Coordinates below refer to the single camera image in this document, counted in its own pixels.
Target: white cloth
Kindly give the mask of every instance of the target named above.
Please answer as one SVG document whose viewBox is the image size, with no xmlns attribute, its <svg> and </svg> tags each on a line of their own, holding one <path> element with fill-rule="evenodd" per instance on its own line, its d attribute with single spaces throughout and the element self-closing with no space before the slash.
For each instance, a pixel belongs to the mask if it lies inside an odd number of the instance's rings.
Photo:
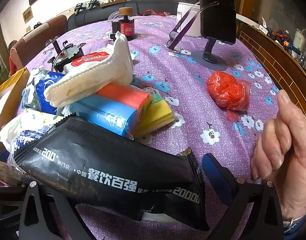
<svg viewBox="0 0 306 240">
<path fill-rule="evenodd" d="M 123 86 L 132 82 L 133 63 L 126 36 L 117 32 L 115 37 L 113 53 L 109 57 L 83 63 L 44 91 L 50 105 L 64 107 L 96 93 L 111 82 Z"/>
</svg>

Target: white bucket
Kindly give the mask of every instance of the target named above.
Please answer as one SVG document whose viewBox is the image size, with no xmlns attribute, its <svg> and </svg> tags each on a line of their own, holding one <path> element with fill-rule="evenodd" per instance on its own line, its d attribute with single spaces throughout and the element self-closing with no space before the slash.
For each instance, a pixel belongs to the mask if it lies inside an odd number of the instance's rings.
<svg viewBox="0 0 306 240">
<path fill-rule="evenodd" d="M 179 5 L 177 6 L 176 23 L 178 23 L 181 20 L 181 18 L 186 14 L 186 12 L 192 6 L 193 6 L 193 4 L 191 4 L 191 3 L 179 2 Z M 190 19 L 192 19 L 193 16 L 199 10 L 200 10 L 200 6 L 199 5 L 195 5 L 194 8 L 190 11 L 188 17 L 185 19 L 185 21 L 182 23 L 182 25 L 177 30 L 178 33 L 186 26 L 186 24 L 189 23 Z M 187 33 L 185 35 L 186 36 L 190 36 L 190 37 L 200 37 L 200 35 L 201 35 L 201 19 L 200 19 L 200 15 L 197 16 L 197 18 L 193 22 L 191 28 L 187 31 Z"/>
</svg>

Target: phone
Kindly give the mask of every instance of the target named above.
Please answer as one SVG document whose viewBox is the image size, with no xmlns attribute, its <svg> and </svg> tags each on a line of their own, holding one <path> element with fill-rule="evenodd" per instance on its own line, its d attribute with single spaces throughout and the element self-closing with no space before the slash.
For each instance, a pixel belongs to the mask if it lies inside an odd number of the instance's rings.
<svg viewBox="0 0 306 240">
<path fill-rule="evenodd" d="M 236 11 L 234 0 L 200 0 L 200 8 L 219 2 L 201 12 L 201 35 L 219 41 L 235 44 L 236 42 Z"/>
</svg>

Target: blue packet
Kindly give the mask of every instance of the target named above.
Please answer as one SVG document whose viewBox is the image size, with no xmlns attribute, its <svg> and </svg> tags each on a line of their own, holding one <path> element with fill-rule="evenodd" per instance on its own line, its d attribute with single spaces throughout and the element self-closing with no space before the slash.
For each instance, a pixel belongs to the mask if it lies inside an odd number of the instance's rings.
<svg viewBox="0 0 306 240">
<path fill-rule="evenodd" d="M 128 131 L 135 121 L 134 108 L 93 94 L 70 104 L 69 112 L 118 135 L 132 138 Z"/>
<path fill-rule="evenodd" d="M 21 104 L 40 112 L 57 114 L 57 108 L 45 100 L 44 90 L 62 77 L 64 77 L 62 73 L 39 68 L 32 69 Z"/>
</svg>

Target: person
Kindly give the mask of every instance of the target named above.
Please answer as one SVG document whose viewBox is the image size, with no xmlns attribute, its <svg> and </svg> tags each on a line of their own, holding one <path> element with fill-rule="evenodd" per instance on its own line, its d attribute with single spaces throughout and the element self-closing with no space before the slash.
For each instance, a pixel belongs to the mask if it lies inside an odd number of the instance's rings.
<svg viewBox="0 0 306 240">
<path fill-rule="evenodd" d="M 10 50 L 11 48 L 17 43 L 17 41 L 11 41 L 11 43 L 9 44 L 8 50 L 9 50 L 9 66 L 10 66 L 10 74 L 9 77 L 12 76 L 16 71 L 17 71 L 17 67 L 15 66 L 15 64 L 13 63 L 11 57 L 10 57 Z"/>
<path fill-rule="evenodd" d="M 285 236 L 295 236 L 306 216 L 306 117 L 284 90 L 277 102 L 277 117 L 265 122 L 250 164 L 254 179 L 274 182 Z"/>
</svg>

